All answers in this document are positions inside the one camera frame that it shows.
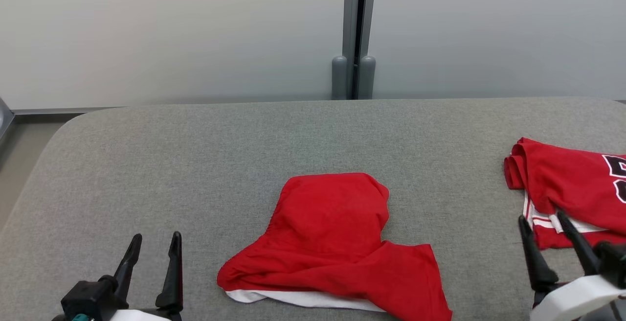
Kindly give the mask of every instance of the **red cloth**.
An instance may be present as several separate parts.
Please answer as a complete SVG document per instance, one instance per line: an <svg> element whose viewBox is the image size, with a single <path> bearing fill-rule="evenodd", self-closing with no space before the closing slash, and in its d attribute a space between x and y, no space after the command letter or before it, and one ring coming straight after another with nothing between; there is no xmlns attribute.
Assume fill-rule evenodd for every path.
<svg viewBox="0 0 626 321"><path fill-rule="evenodd" d="M626 155L564 149L521 138L505 158L504 170L510 189L528 192L525 216L532 220L540 249L572 246L552 227L559 225L557 209L581 224L577 228L592 245L602 240L626 243ZM539 214L529 213L532 204Z"/></svg>
<svg viewBox="0 0 626 321"><path fill-rule="evenodd" d="M380 241L387 198L364 173L289 179L266 233L225 263L217 284L226 292L327 292L407 321L449 321L430 245Z"/></svg>

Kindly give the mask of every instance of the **white fabric trim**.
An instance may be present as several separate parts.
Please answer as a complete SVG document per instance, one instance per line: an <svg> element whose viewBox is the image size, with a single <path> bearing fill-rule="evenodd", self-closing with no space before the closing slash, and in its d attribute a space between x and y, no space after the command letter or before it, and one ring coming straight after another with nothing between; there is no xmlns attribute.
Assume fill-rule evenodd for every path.
<svg viewBox="0 0 626 321"><path fill-rule="evenodd" d="M532 199L530 199L530 197L528 196L527 191L524 191L524 211L522 213L525 215L530 227L535 225L545 228L552 228L557 231L557 233L563 232L563 227L561 227L561 222L559 222L559 218L557 217L557 215L548 215L537 211L537 208L535 207ZM577 219L570 218L570 221L572 221L572 224L574 225L576 230L582 233L606 231L605 228L596 227L595 225L590 225L589 223L585 223Z"/></svg>
<svg viewBox="0 0 626 321"><path fill-rule="evenodd" d="M270 298L309 308L353 308L385 312L385 310L377 307L369 300L338 297L325 292L277 292L274 290L237 289L226 292L226 294L241 303L254 303L261 299Z"/></svg>

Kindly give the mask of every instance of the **gray table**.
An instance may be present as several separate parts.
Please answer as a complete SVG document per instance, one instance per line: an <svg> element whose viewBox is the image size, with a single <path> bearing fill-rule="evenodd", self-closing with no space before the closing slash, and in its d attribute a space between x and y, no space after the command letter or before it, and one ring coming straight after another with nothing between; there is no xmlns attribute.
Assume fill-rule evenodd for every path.
<svg viewBox="0 0 626 321"><path fill-rule="evenodd" d="M47 321L79 279L112 274L144 235L128 300L161 289L183 234L185 311L197 320L391 320L387 314L245 305L215 284L226 259L266 229L291 176L362 171L391 191L383 232L430 243L456 320L527 319L516 227L523 193L502 162L522 136L626 152L626 107L594 98L374 100L165 105L79 116L45 148L0 235L0 310ZM581 275L571 250L545 256Z"/></svg>

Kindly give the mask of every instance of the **crumpled red fabric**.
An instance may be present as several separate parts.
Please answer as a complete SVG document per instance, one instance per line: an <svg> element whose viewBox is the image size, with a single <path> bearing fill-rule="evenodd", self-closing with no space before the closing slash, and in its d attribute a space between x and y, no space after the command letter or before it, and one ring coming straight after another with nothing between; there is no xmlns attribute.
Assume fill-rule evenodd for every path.
<svg viewBox="0 0 626 321"><path fill-rule="evenodd" d="M367 299L402 320L451 320L430 245L380 240L388 198L364 173L289 179L265 234L225 263L217 284L326 292Z"/></svg>

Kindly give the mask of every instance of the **metal frame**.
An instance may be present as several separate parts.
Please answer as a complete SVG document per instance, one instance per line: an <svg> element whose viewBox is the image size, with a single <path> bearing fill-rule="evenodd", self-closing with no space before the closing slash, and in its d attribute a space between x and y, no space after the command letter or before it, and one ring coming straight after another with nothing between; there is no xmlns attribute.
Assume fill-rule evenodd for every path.
<svg viewBox="0 0 626 321"><path fill-rule="evenodd" d="M2 137L9 130L9 126L13 122L13 112L7 107L6 103L2 101L0 98L0 142L2 142Z"/></svg>
<svg viewBox="0 0 626 321"><path fill-rule="evenodd" d="M360 49L358 53L358 80L357 94L358 100L369 100L374 93L374 70L376 69L376 59L367 55L369 48L369 33L372 27L372 11L374 10L374 0L365 0L363 4L362 28L360 33Z"/></svg>
<svg viewBox="0 0 626 321"><path fill-rule="evenodd" d="M358 0L344 0L344 37L342 56L333 58L333 100L350 100L354 78L354 50Z"/></svg>

